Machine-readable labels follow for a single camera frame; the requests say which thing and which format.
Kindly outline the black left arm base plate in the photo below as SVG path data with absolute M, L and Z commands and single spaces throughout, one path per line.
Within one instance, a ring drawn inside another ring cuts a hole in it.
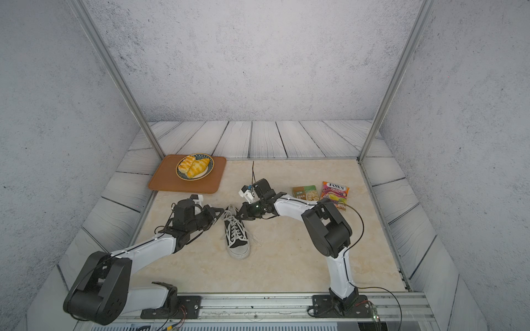
M 161 308 L 142 310 L 141 319 L 198 319 L 202 297 L 199 295 L 178 295 L 167 299 Z

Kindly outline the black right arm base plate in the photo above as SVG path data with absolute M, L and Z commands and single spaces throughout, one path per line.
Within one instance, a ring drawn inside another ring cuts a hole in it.
M 313 295 L 307 314 L 313 318 L 373 319 L 378 313 L 364 295 L 340 299 L 332 295 Z

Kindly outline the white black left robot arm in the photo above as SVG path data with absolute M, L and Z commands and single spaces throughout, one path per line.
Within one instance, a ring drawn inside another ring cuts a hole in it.
M 121 314 L 147 312 L 171 319 L 183 313 L 176 286 L 161 281 L 131 288 L 131 277 L 150 264 L 179 252 L 209 230 L 224 209 L 202 203 L 200 194 L 171 206 L 168 221 L 153 238 L 114 252 L 92 253 L 63 302 L 63 311 L 78 321 L 109 325 Z

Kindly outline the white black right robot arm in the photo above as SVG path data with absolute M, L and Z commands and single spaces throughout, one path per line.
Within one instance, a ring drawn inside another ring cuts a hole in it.
M 305 201 L 276 193 L 266 179 L 242 187 L 239 195 L 246 201 L 237 212 L 238 219 L 251 221 L 271 214 L 303 222 L 313 245 L 326 257 L 331 296 L 344 303 L 358 296 L 349 265 L 352 229 L 330 199 Z

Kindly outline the black white canvas sneaker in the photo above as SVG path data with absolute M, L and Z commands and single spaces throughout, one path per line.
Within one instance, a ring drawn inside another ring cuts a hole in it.
M 237 209 L 229 205 L 222 217 L 226 233 L 226 247 L 229 255 L 237 260 L 246 259 L 251 253 L 247 229 L 243 221 L 236 218 Z

